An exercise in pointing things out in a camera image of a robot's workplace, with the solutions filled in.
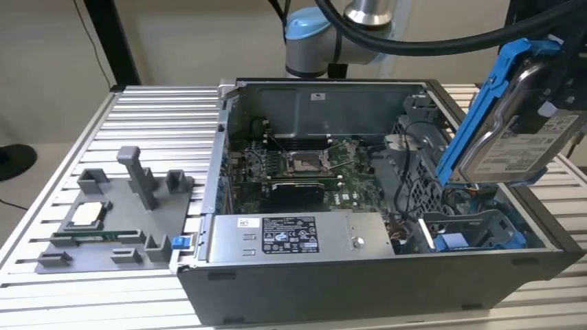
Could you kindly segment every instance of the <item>blue latch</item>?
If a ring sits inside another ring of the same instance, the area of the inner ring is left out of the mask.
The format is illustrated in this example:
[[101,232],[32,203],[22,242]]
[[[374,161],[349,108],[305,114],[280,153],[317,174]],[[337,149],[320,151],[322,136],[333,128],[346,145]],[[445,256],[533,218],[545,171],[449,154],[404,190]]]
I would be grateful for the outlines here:
[[186,250],[192,246],[192,237],[176,236],[172,239],[172,249],[173,250]]

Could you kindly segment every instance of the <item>wire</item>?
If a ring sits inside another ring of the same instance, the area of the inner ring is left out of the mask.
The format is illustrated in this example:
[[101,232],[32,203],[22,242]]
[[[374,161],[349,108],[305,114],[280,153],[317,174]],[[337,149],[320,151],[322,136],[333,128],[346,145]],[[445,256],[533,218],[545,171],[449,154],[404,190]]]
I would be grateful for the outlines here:
[[393,207],[394,207],[394,210],[398,212],[400,216],[405,220],[409,220],[409,221],[414,222],[416,221],[414,218],[408,213],[405,213],[405,211],[402,211],[400,209],[400,206],[398,206],[398,197],[400,197],[401,190],[404,189],[404,184],[405,184],[405,180],[406,180],[406,174],[408,174],[408,171],[409,171],[409,144],[406,142],[406,135],[405,135],[408,126],[402,129],[402,141],[405,143],[405,160],[402,161],[402,171],[401,171],[401,177],[400,177],[400,185],[398,185],[397,190],[394,191],[394,194],[393,194]]
[[285,0],[285,4],[282,5],[282,20],[281,20],[281,26],[282,26],[282,43],[286,42],[285,39],[285,29],[286,29],[286,15],[289,14],[289,7],[292,6],[292,0]]
[[576,145],[577,145],[577,143],[572,143],[570,148],[568,148],[568,152],[566,152],[566,155],[565,155],[566,158],[570,158],[572,153],[574,152]]
[[96,47],[96,43],[93,42],[92,36],[89,34],[88,27],[85,26],[84,18],[81,17],[81,12],[80,12],[80,8],[77,6],[77,1],[76,0],[72,0],[72,1],[73,1],[73,6],[74,6],[74,11],[77,12],[77,17],[80,18],[81,26],[84,27],[85,35],[88,36],[89,42],[92,43],[93,56],[94,56],[96,62],[98,63],[98,67],[100,67],[100,71],[104,76],[104,79],[106,81],[106,88],[110,89],[112,83],[110,83],[110,80],[108,79],[108,75],[106,75],[106,72],[104,71],[104,67],[101,66],[98,49]]
[[13,208],[18,208],[18,209],[21,209],[21,210],[23,210],[23,211],[28,211],[28,209],[26,209],[23,206],[19,206],[19,205],[11,204],[11,203],[9,203],[9,202],[6,202],[6,201],[2,201],[1,199],[0,199],[0,203],[5,204],[5,205],[7,205],[7,206],[11,206]]
[[274,14],[277,14],[278,20],[281,21],[282,24],[282,10],[281,10],[281,6],[278,5],[278,1],[268,0],[268,3],[270,4]]
[[398,207],[398,196],[400,196],[401,190],[404,189],[404,185],[405,185],[405,181],[406,181],[406,175],[408,175],[408,172],[409,172],[409,143],[406,141],[406,137],[412,136],[414,139],[417,139],[417,137],[414,137],[413,134],[408,133],[408,129],[409,129],[409,127],[413,124],[428,124],[434,129],[437,129],[440,134],[441,134],[441,129],[432,122],[426,122],[424,120],[416,120],[416,121],[408,123],[408,125],[402,128],[402,131],[401,131],[402,142],[405,143],[405,152],[406,152],[406,154],[405,154],[405,160],[402,161],[402,172],[401,172],[401,177],[400,177],[400,185],[398,185],[397,190],[394,191],[394,194],[393,194],[393,207],[394,207],[394,210],[400,213],[400,216],[402,218],[410,220],[410,221],[414,221],[414,218],[409,215],[409,210],[408,210],[408,207],[409,207],[409,196],[406,197],[405,209],[404,210],[401,210],[400,207]]
[[497,30],[440,41],[402,42],[377,38],[358,29],[340,16],[329,0],[314,0],[324,17],[341,35],[358,46],[373,52],[401,56],[440,56],[461,54],[498,46],[537,32],[544,32],[558,23],[581,14],[587,0],[569,0],[530,19]]
[[256,158],[258,159],[258,164],[260,164],[260,173],[257,175],[261,175],[262,172],[265,171],[265,166],[262,165],[262,158],[258,156],[258,154],[252,151],[252,150],[245,150],[245,153],[250,153],[256,156]]
[[285,28],[286,28],[286,15],[289,13],[289,7],[292,6],[292,0],[285,0],[285,3],[281,6],[278,4],[277,0],[268,0],[268,3],[270,4],[274,14],[277,14],[277,18],[281,21],[281,34],[282,34],[282,43],[286,42],[285,39]]

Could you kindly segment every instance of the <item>metal slotted table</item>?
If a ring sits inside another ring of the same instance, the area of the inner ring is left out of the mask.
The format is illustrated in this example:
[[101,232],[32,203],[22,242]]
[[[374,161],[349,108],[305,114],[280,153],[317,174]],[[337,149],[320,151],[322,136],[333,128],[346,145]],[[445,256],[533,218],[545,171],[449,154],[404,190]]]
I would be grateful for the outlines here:
[[[477,88],[445,85],[466,111]],[[198,229],[201,195],[217,118],[216,87],[128,87],[112,93],[0,250],[0,328],[174,329],[202,327],[168,270],[34,274],[46,238],[77,195],[76,177],[100,167],[122,177],[122,145],[141,148],[154,175],[193,176],[184,232]],[[562,157],[532,192],[587,250],[587,177]],[[587,329],[587,257],[549,281],[525,284],[489,311],[282,324],[257,329]]]

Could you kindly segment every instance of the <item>motherboard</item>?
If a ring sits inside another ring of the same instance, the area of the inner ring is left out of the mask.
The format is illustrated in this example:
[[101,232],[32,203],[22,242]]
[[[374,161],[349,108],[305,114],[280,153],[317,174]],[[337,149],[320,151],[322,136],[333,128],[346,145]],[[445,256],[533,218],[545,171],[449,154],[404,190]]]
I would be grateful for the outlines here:
[[240,144],[230,152],[233,210],[237,214],[389,209],[382,200],[370,146],[352,137],[277,139]]

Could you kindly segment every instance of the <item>blue drive bracket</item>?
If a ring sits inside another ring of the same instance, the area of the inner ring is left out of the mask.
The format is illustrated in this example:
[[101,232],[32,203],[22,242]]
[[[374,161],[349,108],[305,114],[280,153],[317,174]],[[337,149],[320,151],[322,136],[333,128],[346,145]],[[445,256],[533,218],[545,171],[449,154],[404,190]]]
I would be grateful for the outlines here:
[[517,39],[501,47],[497,60],[494,61],[486,80],[482,83],[480,92],[474,98],[473,104],[468,110],[464,121],[456,130],[456,135],[448,144],[446,151],[441,155],[438,165],[436,167],[436,176],[442,186],[449,182],[452,172],[468,143],[477,133],[477,129],[482,124],[485,114],[492,110],[494,100],[501,97],[508,85],[508,75],[514,69],[514,60],[522,55],[530,53],[537,55],[553,55],[560,50],[560,45],[550,40],[530,41],[525,38]]

